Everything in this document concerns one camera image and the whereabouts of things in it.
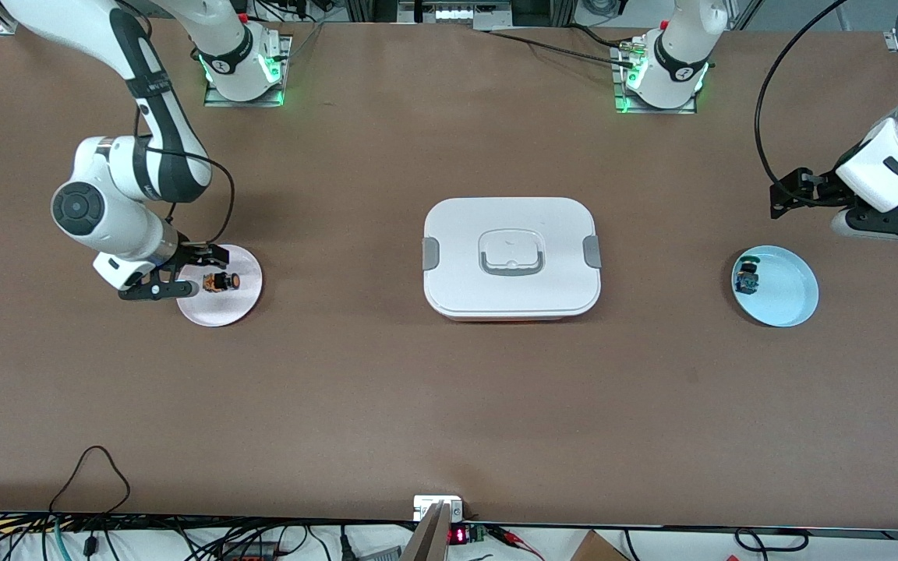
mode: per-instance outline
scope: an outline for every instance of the brown tabletop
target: brown tabletop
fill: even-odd
[[[0,39],[0,509],[45,508],[99,443],[128,511],[403,518],[441,492],[485,520],[898,528],[898,244],[837,237],[832,210],[769,219],[751,121],[787,36],[728,33],[698,115],[638,116],[601,64],[434,25],[326,25],[283,108],[207,109],[184,31],[154,27],[238,180],[222,241],[259,256],[265,291],[219,330],[121,302],[48,209],[82,138],[128,134],[132,100],[84,55]],[[879,34],[806,37],[766,101],[776,171],[829,169],[896,104]],[[220,224],[215,181],[179,230]],[[450,196],[584,203],[595,308],[435,313],[420,238]],[[728,270],[761,244],[815,270],[803,326],[734,308]],[[60,507],[118,495],[97,455]]]

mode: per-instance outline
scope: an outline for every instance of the black connector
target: black connector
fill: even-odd
[[[99,551],[99,540],[96,539],[96,536],[85,538],[85,545],[82,546],[82,555],[89,558],[95,555],[96,551]]]
[[[341,561],[359,561],[359,557],[355,556],[352,546],[348,543],[348,535],[345,533],[345,526],[341,527]]]

